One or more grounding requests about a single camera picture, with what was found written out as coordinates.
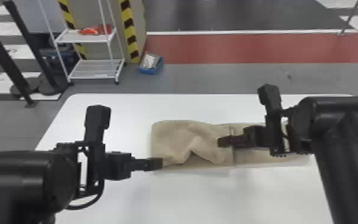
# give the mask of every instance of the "cloth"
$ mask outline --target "cloth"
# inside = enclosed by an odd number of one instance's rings
[[[191,167],[233,166],[234,164],[280,163],[299,155],[275,158],[267,148],[233,150],[219,148],[217,139],[243,134],[243,128],[257,124],[211,125],[192,120],[164,120],[154,123],[151,130],[151,155],[163,158],[163,166],[184,164]]]

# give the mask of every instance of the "black equipment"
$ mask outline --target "black equipment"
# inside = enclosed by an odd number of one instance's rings
[[[0,41],[0,65],[6,72],[8,77],[12,80],[13,84],[18,89],[19,93],[26,100],[26,107],[35,107],[37,102],[32,100],[30,94],[38,88],[39,82],[37,79],[26,80],[21,74],[19,68],[13,62],[12,58],[7,53]]]
[[[95,203],[104,181],[130,178],[136,170],[162,168],[161,158],[136,159],[130,153],[105,152],[102,143],[111,110],[88,107],[83,141],[59,143],[51,151],[0,153],[0,224],[53,223],[63,209],[84,209]],[[79,153],[87,156],[86,184],[80,185]],[[96,195],[86,204],[70,206],[72,200]]]
[[[38,92],[43,95],[55,95],[59,93],[63,93],[69,86],[69,83],[65,77],[56,76],[55,73],[49,68],[46,64],[45,60],[42,58],[39,48],[36,46],[33,36],[30,34],[27,29],[23,19],[21,18],[19,11],[16,7],[16,4],[12,0],[4,1],[4,6],[8,10],[9,14],[15,21],[17,27],[21,31],[24,40],[26,40],[28,46],[33,52],[38,64],[41,67],[42,74],[38,79]],[[11,93],[13,95],[19,95],[19,91],[16,90],[16,87],[13,86],[11,88]]]
[[[358,97],[307,97],[283,109],[277,86],[264,85],[258,95],[266,126],[246,127],[243,135],[219,138],[218,145],[269,147],[274,157],[315,154],[334,223],[358,223]]]

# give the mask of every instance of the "yellow and black striped pole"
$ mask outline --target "yellow and black striped pole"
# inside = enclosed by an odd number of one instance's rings
[[[126,39],[127,50],[130,54],[131,63],[140,63],[140,54],[134,27],[133,11],[130,0],[118,0],[122,12],[122,22],[124,27],[124,38]]]
[[[73,15],[69,11],[67,0],[58,0],[58,2],[59,2],[59,6],[61,7],[67,27],[72,30],[77,29],[76,26],[74,25]],[[81,43],[75,43],[74,47],[78,51],[82,59],[87,59],[86,50],[84,49]]]

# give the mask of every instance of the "white wire shelf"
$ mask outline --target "white wire shelf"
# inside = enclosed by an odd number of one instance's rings
[[[124,59],[80,60],[69,74],[71,79],[117,79]]]
[[[110,43],[114,35],[116,34],[116,28],[114,28],[109,35],[81,35],[79,30],[64,30],[58,38],[56,43]]]

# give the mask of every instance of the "cable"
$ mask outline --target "cable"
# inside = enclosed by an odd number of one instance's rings
[[[98,186],[99,186],[99,192],[97,193],[96,197],[84,204],[78,205],[78,206],[73,206],[73,205],[69,205],[67,206],[67,210],[80,210],[80,209],[85,209],[89,206],[92,206],[93,204],[95,204],[102,196],[102,193],[104,193],[104,187],[105,187],[105,180],[104,179],[100,179],[98,181]]]

